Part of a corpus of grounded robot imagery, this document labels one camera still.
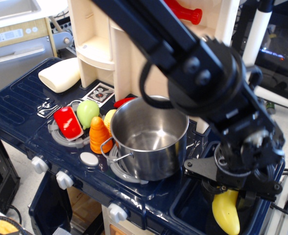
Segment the toy carrot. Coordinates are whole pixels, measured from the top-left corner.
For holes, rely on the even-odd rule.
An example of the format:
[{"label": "toy carrot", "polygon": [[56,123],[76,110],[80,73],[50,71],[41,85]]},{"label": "toy carrot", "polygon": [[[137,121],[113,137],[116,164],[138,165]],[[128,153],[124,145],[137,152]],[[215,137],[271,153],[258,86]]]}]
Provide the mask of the toy carrot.
[{"label": "toy carrot", "polygon": [[[100,146],[110,138],[109,131],[104,124],[103,119],[94,117],[91,121],[90,128],[90,147],[97,154],[101,154]],[[113,142],[110,140],[103,146],[104,153],[108,153],[113,147]]]}]

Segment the stove knob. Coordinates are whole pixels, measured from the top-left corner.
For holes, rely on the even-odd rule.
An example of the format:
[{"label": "stove knob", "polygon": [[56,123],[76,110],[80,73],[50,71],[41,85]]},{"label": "stove knob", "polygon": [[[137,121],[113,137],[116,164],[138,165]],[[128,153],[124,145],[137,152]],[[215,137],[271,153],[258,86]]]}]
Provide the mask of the stove knob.
[{"label": "stove knob", "polygon": [[56,179],[57,179],[57,183],[59,187],[63,190],[70,188],[74,184],[71,177],[67,175],[66,173],[64,173],[63,171],[59,171],[56,174]]},{"label": "stove knob", "polygon": [[115,203],[112,203],[109,205],[108,211],[109,211],[109,217],[115,223],[119,223],[120,221],[124,221],[128,217],[128,214],[125,212],[125,210],[122,209],[120,206],[118,206]]},{"label": "stove knob", "polygon": [[46,172],[49,169],[49,166],[45,163],[45,161],[38,156],[35,156],[32,159],[32,166],[38,174]]}]

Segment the white button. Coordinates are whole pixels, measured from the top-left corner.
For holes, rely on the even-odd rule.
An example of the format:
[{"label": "white button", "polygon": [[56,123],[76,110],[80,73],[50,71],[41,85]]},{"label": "white button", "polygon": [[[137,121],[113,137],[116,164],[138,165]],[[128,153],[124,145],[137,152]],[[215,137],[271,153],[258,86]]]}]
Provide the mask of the white button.
[{"label": "white button", "polygon": [[80,159],[84,164],[88,166],[97,166],[99,163],[98,158],[93,153],[89,152],[81,153]]},{"label": "white button", "polygon": [[59,171],[56,174],[56,179],[57,179],[57,183],[59,187],[63,190],[70,188],[74,184],[71,177],[67,175],[66,173],[64,173],[63,171]]},{"label": "white button", "polygon": [[112,203],[109,205],[108,211],[109,211],[109,217],[115,223],[119,223],[120,221],[124,221],[128,217],[128,214],[125,212],[125,210],[122,209],[120,206],[118,206],[115,203]]},{"label": "white button", "polygon": [[32,159],[32,166],[34,167],[36,173],[41,174],[48,171],[49,167],[45,161],[37,156]]}]

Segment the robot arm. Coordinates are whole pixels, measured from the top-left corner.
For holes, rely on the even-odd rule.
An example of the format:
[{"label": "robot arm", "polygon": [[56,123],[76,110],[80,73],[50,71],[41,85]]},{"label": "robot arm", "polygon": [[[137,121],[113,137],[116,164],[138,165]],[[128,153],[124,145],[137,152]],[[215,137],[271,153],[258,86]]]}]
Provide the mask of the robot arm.
[{"label": "robot arm", "polygon": [[253,93],[261,79],[260,71],[254,68],[247,84],[247,69],[240,56],[217,40],[199,39],[163,0],[93,2],[147,58],[146,73],[155,64],[168,78],[167,104],[151,100],[144,92],[145,76],[141,78],[141,93],[146,101],[201,117],[220,137],[215,156],[205,163],[207,172],[185,163],[188,174],[196,173],[221,186],[253,191],[274,200],[282,188],[272,180],[272,168],[284,155],[284,138]]}]

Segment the red toy pepper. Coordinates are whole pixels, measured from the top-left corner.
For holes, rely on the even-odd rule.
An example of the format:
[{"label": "red toy pepper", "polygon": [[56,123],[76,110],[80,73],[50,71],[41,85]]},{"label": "red toy pepper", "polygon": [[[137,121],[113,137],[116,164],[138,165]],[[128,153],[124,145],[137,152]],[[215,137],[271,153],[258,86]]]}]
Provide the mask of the red toy pepper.
[{"label": "red toy pepper", "polygon": [[83,134],[82,127],[72,107],[66,106],[54,113],[54,119],[65,138],[73,141]]},{"label": "red toy pepper", "polygon": [[119,101],[117,101],[115,104],[114,104],[114,107],[115,108],[119,108],[121,105],[123,105],[124,103],[128,102],[129,100],[132,100],[134,99],[135,97],[129,97],[129,98],[124,98],[124,99],[121,99]]}]

